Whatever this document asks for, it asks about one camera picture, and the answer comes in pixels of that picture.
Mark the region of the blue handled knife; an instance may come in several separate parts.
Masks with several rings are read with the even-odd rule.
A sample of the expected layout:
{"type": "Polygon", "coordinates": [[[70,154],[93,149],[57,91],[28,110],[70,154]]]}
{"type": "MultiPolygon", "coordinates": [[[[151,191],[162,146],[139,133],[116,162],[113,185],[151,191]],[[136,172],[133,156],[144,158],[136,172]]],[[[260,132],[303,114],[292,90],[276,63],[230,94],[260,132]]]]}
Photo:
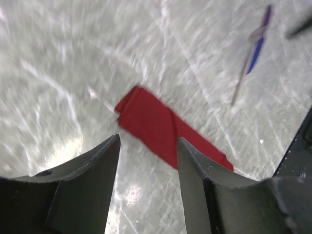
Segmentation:
{"type": "Polygon", "coordinates": [[[249,69],[248,69],[246,75],[252,71],[252,69],[254,68],[254,66],[257,62],[257,59],[260,55],[260,51],[261,51],[261,48],[262,48],[262,46],[264,44],[264,40],[265,40],[265,34],[266,34],[266,31],[267,31],[269,23],[270,23],[272,11],[273,11],[273,5],[272,4],[267,5],[265,8],[265,11],[264,11],[264,15],[263,15],[261,24],[260,24],[260,26],[265,27],[265,31],[263,33],[263,36],[260,38],[260,40],[257,42],[256,46],[254,47],[253,57],[250,60],[250,63],[249,63],[250,66],[249,66],[249,69]]]}

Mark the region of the dark red cloth napkin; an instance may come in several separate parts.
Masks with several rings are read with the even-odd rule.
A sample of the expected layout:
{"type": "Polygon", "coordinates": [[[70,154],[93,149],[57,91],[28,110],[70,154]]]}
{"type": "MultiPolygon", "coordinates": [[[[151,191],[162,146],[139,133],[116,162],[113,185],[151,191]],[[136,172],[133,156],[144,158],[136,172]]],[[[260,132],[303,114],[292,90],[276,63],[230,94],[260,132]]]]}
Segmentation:
{"type": "Polygon", "coordinates": [[[142,86],[134,86],[116,105],[118,125],[172,166],[177,164],[177,139],[185,138],[203,155],[233,171],[227,157],[169,107],[142,86]]]}

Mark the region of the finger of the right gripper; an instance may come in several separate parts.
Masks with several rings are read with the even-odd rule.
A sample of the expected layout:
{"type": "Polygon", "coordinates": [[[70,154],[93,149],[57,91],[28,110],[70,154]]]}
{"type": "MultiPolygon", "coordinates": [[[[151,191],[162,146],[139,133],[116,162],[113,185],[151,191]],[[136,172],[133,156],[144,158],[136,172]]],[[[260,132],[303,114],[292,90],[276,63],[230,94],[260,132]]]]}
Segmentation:
{"type": "Polygon", "coordinates": [[[285,37],[287,39],[293,39],[294,37],[298,36],[300,33],[306,32],[312,28],[312,16],[307,16],[304,20],[302,20],[296,26],[290,28],[286,33],[285,37]]]}

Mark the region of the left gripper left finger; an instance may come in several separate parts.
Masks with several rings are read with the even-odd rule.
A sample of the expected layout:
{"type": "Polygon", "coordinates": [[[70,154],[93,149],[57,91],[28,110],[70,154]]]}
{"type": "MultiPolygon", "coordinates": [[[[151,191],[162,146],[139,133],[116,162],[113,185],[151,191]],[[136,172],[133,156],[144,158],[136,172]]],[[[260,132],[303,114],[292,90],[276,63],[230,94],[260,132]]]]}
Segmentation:
{"type": "Polygon", "coordinates": [[[102,234],[116,178],[120,137],[35,176],[0,179],[3,234],[102,234]]]}

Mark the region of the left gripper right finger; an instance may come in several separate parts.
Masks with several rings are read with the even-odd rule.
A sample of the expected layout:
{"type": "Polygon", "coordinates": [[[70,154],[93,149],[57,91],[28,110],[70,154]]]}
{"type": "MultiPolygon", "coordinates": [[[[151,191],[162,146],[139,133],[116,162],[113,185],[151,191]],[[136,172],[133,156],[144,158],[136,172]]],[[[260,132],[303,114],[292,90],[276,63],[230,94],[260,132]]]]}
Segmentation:
{"type": "Polygon", "coordinates": [[[255,181],[177,141],[178,174],[189,234],[309,234],[312,179],[255,181]]]}

